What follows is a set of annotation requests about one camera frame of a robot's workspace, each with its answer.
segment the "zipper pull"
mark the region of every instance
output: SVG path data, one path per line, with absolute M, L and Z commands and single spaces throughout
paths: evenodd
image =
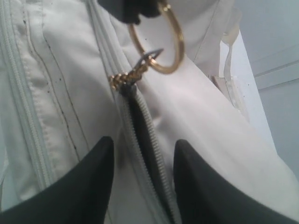
M 149 60 L 156 59 L 163 49 L 154 50 L 144 54 L 130 72 L 119 73 L 109 77 L 109 83 L 112 89 L 121 91 L 130 89 L 137 81 L 142 78 L 143 73 L 149 69 Z

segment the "white leather bag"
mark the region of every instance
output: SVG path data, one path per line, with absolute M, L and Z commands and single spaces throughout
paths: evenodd
M 239 190 L 299 221 L 294 174 L 207 78 L 218 72 L 233 1 L 170 4 L 187 57 L 171 76 L 149 70 L 137 86 L 173 220 L 181 223 L 171 185 L 174 146 L 186 139 Z M 138 35 L 146 49 L 162 45 L 159 62 L 167 64 L 171 42 L 160 19 L 152 26 L 143 20 Z M 94 0 L 0 0 L 0 22 L 0 118 L 9 162 L 2 209 L 56 182 L 111 136 L 116 166 L 107 223 L 168 223 L 140 160 L 126 100 L 107 79 L 139 59 L 126 26 Z

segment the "white zipper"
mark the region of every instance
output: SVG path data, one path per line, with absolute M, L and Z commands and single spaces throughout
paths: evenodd
M 93 1 L 93 0 L 89 0 L 87 2 L 89 4 L 91 4 L 89 6 L 90 7 L 89 10 L 96 10 L 96 8 L 98 7 L 96 5 L 95 1 Z M 116 51 L 114 50 L 114 45 L 110 41 L 109 34 L 107 33 L 107 28 L 105 27 L 105 25 L 103 24 L 103 21 L 102 21 L 102 18 L 104 18 L 104 17 L 102 17 L 102 16 L 100 16 L 100 17 L 101 18 L 97 18 L 97 21 L 96 21 L 97 24 L 94 24 L 95 21 L 93 21 L 93 25 L 94 26 L 99 25 L 99 30 L 102 35 L 101 45 L 104 45 L 104 47 L 102 47 L 102 50 L 104 50 L 104 54 L 106 56 L 106 57 L 103 57 L 103 64 L 105 65 L 106 73 L 108 76 L 122 73 L 123 67 L 119 62 L 120 60 L 118 59 Z M 137 94 L 135 99 L 142 111 L 143 117 L 145 119 L 148 131 L 149 131 L 151 144 L 154 149 L 154 154 L 155 154 L 157 166 L 158 166 L 160 177 L 161 177 L 164 194 L 166 195 L 166 200 L 167 200 L 168 206 L 171 211 L 172 220 L 174 221 L 175 224 L 181 224 L 182 221 L 181 221 L 180 213 L 179 213 L 178 206 L 176 203 L 176 198 L 173 194 L 171 184 L 167 178 L 167 173 L 165 170 L 162 153 L 159 148 L 159 144 L 158 144 L 157 137 L 156 137 L 156 134 L 154 131 L 151 116 L 148 112 L 146 103 L 143 100 L 143 98 L 141 98 L 139 96 L 139 94 Z M 126 126 L 129 127 L 129 129 L 130 129 L 130 130 L 127 130 L 128 132 L 126 132 L 125 134 L 129 135 L 129 139 L 131 140 L 131 143 L 134 146 L 135 154 L 139 160 L 141 172 L 145 176 L 146 184 L 149 186 L 149 189 L 150 189 L 149 193 L 151 193 L 156 199 L 158 199 L 157 193 L 156 193 L 154 185 L 151 181 L 150 175 L 147 171 L 144 159 L 142 157 L 141 150 L 138 145 L 137 136 L 136 136 L 134 126 L 133 126 L 133 121 L 132 121 L 132 118 L 131 118 L 131 115 L 129 112 L 130 110 L 129 110 L 128 101 L 127 100 L 121 100 L 121 101 L 122 101 L 121 106 L 123 107 L 123 109 L 121 110 L 123 112 L 122 118 L 124 119 L 124 122 L 127 124 Z
M 0 45 L 9 69 L 10 86 L 13 91 L 16 108 L 21 117 L 21 126 L 26 138 L 28 150 L 38 176 L 41 189 L 50 186 L 51 179 L 45 160 L 45 146 L 41 132 L 38 131 L 38 118 L 34 111 L 33 99 L 30 96 L 23 71 L 21 58 L 14 36 L 14 27 L 10 0 L 0 0 Z

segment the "zipper track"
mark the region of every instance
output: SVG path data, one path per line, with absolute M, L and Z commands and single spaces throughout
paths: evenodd
M 165 170 L 165 164 L 164 164 L 164 159 L 161 153 L 161 149 L 157 140 L 157 136 L 155 133 L 155 129 L 153 127 L 153 123 L 152 123 L 152 119 L 151 116 L 148 112 L 148 108 L 146 103 L 144 102 L 144 99 L 137 94 L 135 97 L 140 110 L 143 114 L 144 120 L 146 122 L 146 126 L 149 132 L 149 137 L 150 137 L 150 141 L 151 144 L 153 146 L 154 149 L 154 154 L 155 154 L 155 158 L 156 158 L 156 162 L 157 162 L 157 166 L 159 169 L 159 173 L 160 173 L 160 177 L 161 177 L 161 181 L 162 181 L 162 185 L 163 185 L 163 189 L 164 189 L 164 193 L 166 195 L 166 199 L 169 205 L 169 208 L 171 210 L 171 214 L 172 214 L 172 218 L 174 220 L 174 222 L 176 224 L 181 223 L 181 217 L 178 211 L 178 207 L 177 207 L 177 203 L 176 203 L 176 199 L 173 195 L 173 191 L 171 189 L 168 177 L 167 177 L 167 173 Z
M 90 5 L 90 10 L 95 10 L 97 5 L 94 4 L 94 1 L 89 0 L 88 2 L 91 4 Z M 114 45 L 109 41 L 110 38 L 109 38 L 109 36 L 106 32 L 105 26 L 102 24 L 101 19 L 100 18 L 97 18 L 97 19 L 98 19 L 97 22 L 99 23 L 99 26 L 100 26 L 100 30 L 103 33 L 103 35 L 105 36 L 105 38 L 103 38 L 102 41 L 105 42 L 106 45 L 108 45 L 108 49 L 105 49 L 105 54 L 108 56 L 108 59 L 107 59 L 108 61 L 106 63 L 104 63 L 105 65 L 110 66 L 109 71 L 107 71 L 107 72 L 112 72 L 112 74 L 121 73 L 121 72 L 123 72 L 123 69 L 122 69 L 120 63 L 118 62 L 119 60 L 118 60 L 118 57 L 117 57 L 117 53 L 114 50 Z M 165 167 L 164 167 L 164 161 L 163 161 L 162 154 L 161 154 L 161 151 L 160 151 L 160 148 L 159 148 L 159 145 L 158 145 L 158 141 L 157 141 L 157 138 L 156 138 L 154 127 L 152 125 L 151 116 L 150 116 L 150 114 L 147 110 L 147 106 L 146 106 L 146 103 L 144 102 L 144 99 L 141 98 L 139 96 L 139 94 L 137 94 L 137 96 L 136 96 L 136 101 L 137 101 L 137 103 L 138 103 L 138 105 L 139 105 L 139 107 L 142 111 L 145 122 L 147 124 L 147 128 L 148 128 L 149 135 L 150 135 L 150 140 L 151 140 L 152 146 L 154 148 L 154 154 L 155 154 L 156 162 L 157 162 L 157 165 L 158 165 L 159 174 L 160 174 L 160 177 L 161 177 L 164 193 L 166 195 L 168 206 L 171 210 L 172 219 L 174 220 L 175 224 L 181 224 L 180 213 L 178 211 L 175 196 L 172 193 L 171 185 L 170 185 L 170 183 L 168 181 L 168 178 L 167 178 L 167 173 L 166 173 L 166 170 L 165 170 Z M 158 195 L 155 191 L 154 185 L 151 181 L 150 175 L 148 173 L 148 170 L 146 168 L 141 150 L 140 150 L 139 145 L 138 145 L 137 136 L 136 136 L 136 133 L 135 133 L 135 130 L 134 130 L 133 121 L 132 121 L 131 114 L 130 114 L 129 103 L 126 99 L 122 100 L 122 107 L 124 108 L 124 110 L 122 110 L 124 112 L 123 119 L 124 119 L 125 123 L 127 124 L 127 126 L 130 128 L 130 130 L 128 130 L 128 132 L 130 133 L 129 137 L 130 137 L 131 143 L 134 146 L 135 154 L 136 154 L 136 156 L 139 160 L 140 166 L 142 168 L 142 173 L 146 177 L 147 185 L 151 189 L 151 192 L 152 192 L 153 196 L 157 200 L 159 200 Z
M 21 124 L 25 134 L 28 150 L 32 157 L 32 162 L 36 168 L 38 181 L 42 189 L 50 185 L 50 175 L 47 171 L 45 155 L 43 153 L 41 139 L 38 136 L 38 130 L 34 122 L 36 116 L 31 111 L 29 103 L 32 100 L 29 94 L 26 94 L 27 87 L 26 74 L 23 71 L 21 59 L 17 49 L 17 42 L 14 38 L 14 28 L 11 18 L 10 1 L 0 0 L 0 22 L 1 37 L 0 44 L 4 55 L 7 55 L 7 66 L 10 65 L 10 85 L 14 93 L 15 103 L 21 117 Z

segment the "gold hoop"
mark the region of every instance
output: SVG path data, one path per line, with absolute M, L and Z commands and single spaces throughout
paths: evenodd
M 147 60 L 147 63 L 154 70 L 156 70 L 162 74 L 171 74 L 176 69 L 178 69 L 179 65 L 183 61 L 184 53 L 185 53 L 184 37 L 183 37 L 181 27 L 180 27 L 175 15 L 173 14 L 173 12 L 171 10 L 171 6 L 167 3 L 159 2 L 158 8 L 159 8 L 161 15 L 167 19 L 167 21 L 172 29 L 172 32 L 174 35 L 174 47 L 175 47 L 175 51 L 176 51 L 175 58 L 174 58 L 174 62 L 171 66 L 162 66 L 162 65 L 158 64 L 157 61 L 153 58 L 149 58 Z M 129 30 L 131 39 L 133 40 L 133 43 L 138 50 L 138 53 L 141 56 L 143 56 L 145 53 L 145 50 L 143 49 L 143 47 L 137 37 L 134 25 L 129 24 L 128 30 Z

